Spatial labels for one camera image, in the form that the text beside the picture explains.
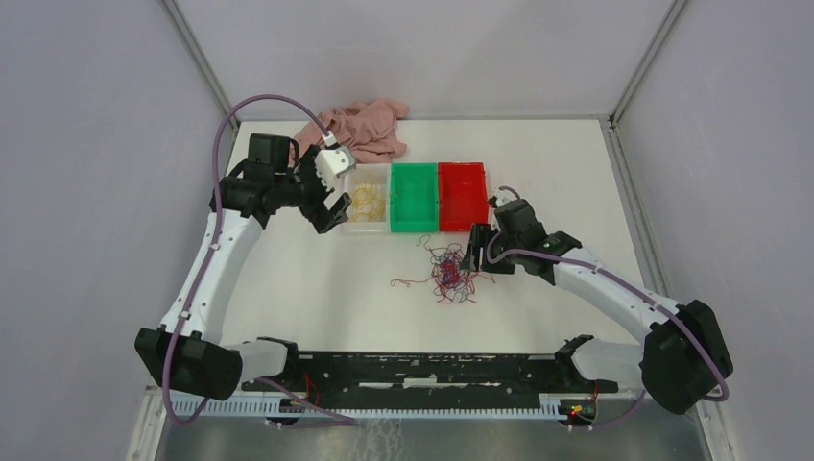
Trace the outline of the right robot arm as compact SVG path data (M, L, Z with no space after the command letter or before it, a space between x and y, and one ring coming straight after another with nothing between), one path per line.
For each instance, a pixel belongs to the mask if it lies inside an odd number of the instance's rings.
M591 381L609 381L638 389L678 415L701 400L730 397L730 353L706 303L680 303L615 274L577 238L547 231L524 199L493 198L491 206L491 222L470 228L462 268L494 275L522 269L587 302L634 340L578 340L554 367L562 389L578 392Z

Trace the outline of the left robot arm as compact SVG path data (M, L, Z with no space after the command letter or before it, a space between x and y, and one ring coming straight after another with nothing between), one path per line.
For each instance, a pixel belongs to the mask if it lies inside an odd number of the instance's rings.
M347 193L326 199L356 161L331 139L305 151L290 137L253 134L245 159L218 183L204 238L190 272L158 327L142 328L136 353L161 387L211 400L226 400L238 385L265 376L275 388L295 388L301 364L293 343L269 338L227 344L227 308L248 256L270 218L295 208L325 234L347 221Z

